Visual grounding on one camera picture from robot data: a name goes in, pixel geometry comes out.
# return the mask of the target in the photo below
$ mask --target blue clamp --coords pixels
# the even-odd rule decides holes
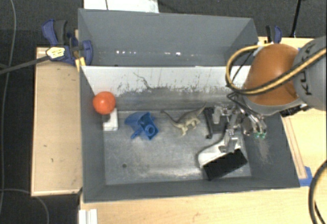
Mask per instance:
[[[91,41],[86,40],[79,45],[75,36],[71,33],[65,33],[66,24],[66,20],[54,21],[53,19],[42,24],[43,36],[49,41],[51,46],[46,54],[51,61],[60,61],[70,65],[75,65],[77,57],[74,56],[73,52],[78,51],[79,57],[84,57],[85,64],[90,65],[93,59]]]
[[[158,128],[153,123],[154,118],[150,112],[135,112],[125,119],[125,124],[130,125],[135,131],[131,138],[134,139],[138,135],[145,135],[151,140],[158,132]]]
[[[280,43],[282,40],[282,30],[278,26],[266,26],[268,42]]]

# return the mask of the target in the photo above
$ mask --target gray bin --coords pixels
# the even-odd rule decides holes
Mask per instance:
[[[201,115],[201,124],[181,137],[160,113],[178,117],[204,103],[228,103],[224,65],[235,50],[257,42],[252,19],[80,9],[79,39],[91,40],[95,50],[92,66],[80,73],[85,202],[299,186],[279,115],[267,118],[266,139],[241,137],[246,165],[208,181],[197,155],[219,136],[205,138]],[[94,95],[105,90],[116,96],[116,132],[102,130],[92,107]],[[124,119],[136,111],[156,118],[152,140],[130,138]]]
[[[279,115],[267,118],[268,133],[264,140],[253,136],[242,138],[248,164],[221,179],[208,181],[199,168],[197,155],[217,142],[219,136],[206,139],[206,123],[200,115],[197,128],[181,137],[180,129],[171,126],[160,110],[178,117],[204,103],[208,106],[226,103],[224,67],[185,67],[187,76],[175,84],[173,77],[167,76],[178,74],[179,70],[178,67],[83,67],[80,96],[86,202],[299,186]],[[116,96],[117,131],[103,132],[102,117],[92,107],[92,98],[103,90]],[[130,138],[133,130],[124,120],[136,111],[150,111],[155,117],[159,133],[152,140]]]

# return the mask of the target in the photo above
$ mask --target black floor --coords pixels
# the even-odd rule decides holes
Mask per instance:
[[[77,27],[77,8],[83,0],[13,0],[17,12],[17,36],[13,65],[32,60],[35,47],[45,44],[41,24],[50,19],[68,20],[68,29]],[[159,0],[160,12],[240,16],[254,19],[258,34],[265,25],[291,32],[296,0]],[[0,63],[8,63],[13,14],[9,0],[0,0]],[[326,0],[303,0],[296,35],[318,37],[326,34]],[[0,76],[1,101],[5,76]],[[30,189],[34,69],[10,74],[5,113],[5,187]],[[77,196],[47,197],[50,223],[75,223]],[[41,204],[28,196],[6,192],[0,223],[45,223]]]

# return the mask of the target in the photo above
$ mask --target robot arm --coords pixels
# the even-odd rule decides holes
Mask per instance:
[[[230,83],[228,73],[226,80],[240,102],[260,115],[303,107],[326,110],[326,36],[299,51],[268,45],[257,53],[242,89]]]

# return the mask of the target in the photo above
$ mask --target blue tape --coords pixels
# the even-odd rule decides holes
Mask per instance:
[[[306,170],[306,173],[307,173],[307,178],[298,180],[301,187],[306,187],[306,186],[309,187],[310,184],[311,184],[311,181],[312,181],[312,173],[311,173],[310,168],[305,166],[305,170]]]

